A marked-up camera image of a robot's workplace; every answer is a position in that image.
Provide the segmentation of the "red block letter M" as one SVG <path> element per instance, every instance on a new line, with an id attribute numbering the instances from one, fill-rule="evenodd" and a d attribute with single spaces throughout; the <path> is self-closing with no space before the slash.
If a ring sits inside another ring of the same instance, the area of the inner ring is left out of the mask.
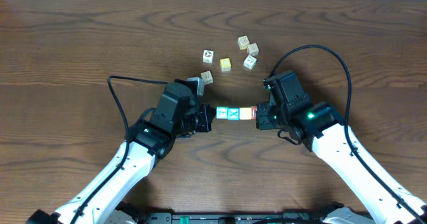
<path id="1" fill-rule="evenodd" d="M 251 107 L 251 119 L 256 119 L 257 107 Z"/>

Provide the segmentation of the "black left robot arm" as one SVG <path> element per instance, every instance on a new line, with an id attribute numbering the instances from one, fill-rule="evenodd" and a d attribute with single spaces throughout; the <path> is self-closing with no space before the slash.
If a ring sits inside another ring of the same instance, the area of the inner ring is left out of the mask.
<path id="1" fill-rule="evenodd" d="M 106 222 L 127 193 L 171 151 L 177 138 L 211 131 L 216 116 L 213 107 L 201 105 L 197 111 L 175 122 L 171 133 L 165 133 L 159 124 L 144 119 L 149 113 L 154 119 L 159 111 L 151 108 L 141 114 L 129 128 L 129 139 L 120 145 L 115 157 L 79 194 L 52 214 L 36 210 L 27 222 Z"/>

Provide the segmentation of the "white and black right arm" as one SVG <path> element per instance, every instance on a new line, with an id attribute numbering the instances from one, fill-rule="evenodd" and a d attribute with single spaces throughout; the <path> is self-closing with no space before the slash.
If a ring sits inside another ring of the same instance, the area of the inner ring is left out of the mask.
<path id="1" fill-rule="evenodd" d="M 426 203 L 371 156 L 329 103 L 260 103 L 256 127 L 286 132 L 286 141 L 303 144 L 327 163 L 359 198 L 373 222 L 426 222 Z"/>

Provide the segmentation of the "plain yellow wooden block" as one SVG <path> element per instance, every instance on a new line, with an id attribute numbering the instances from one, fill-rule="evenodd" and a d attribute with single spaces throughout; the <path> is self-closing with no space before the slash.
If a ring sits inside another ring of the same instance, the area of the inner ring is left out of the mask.
<path id="1" fill-rule="evenodd" d="M 252 108 L 251 107 L 240 107 L 239 119 L 240 120 L 251 120 L 252 119 Z"/>

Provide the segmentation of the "green block letter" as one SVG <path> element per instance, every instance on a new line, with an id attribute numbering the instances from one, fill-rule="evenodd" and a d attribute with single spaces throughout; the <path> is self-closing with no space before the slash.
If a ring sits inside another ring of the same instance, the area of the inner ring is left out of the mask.
<path id="1" fill-rule="evenodd" d="M 216 118 L 217 119 L 227 119 L 228 118 L 228 108 L 227 107 L 216 107 Z"/>

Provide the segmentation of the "blue block letter X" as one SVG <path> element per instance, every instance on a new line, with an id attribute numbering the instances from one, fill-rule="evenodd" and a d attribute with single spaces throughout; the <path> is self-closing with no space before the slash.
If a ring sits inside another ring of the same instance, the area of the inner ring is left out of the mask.
<path id="1" fill-rule="evenodd" d="M 240 108 L 229 107 L 228 108 L 228 120 L 232 120 L 232 121 L 240 120 Z"/>

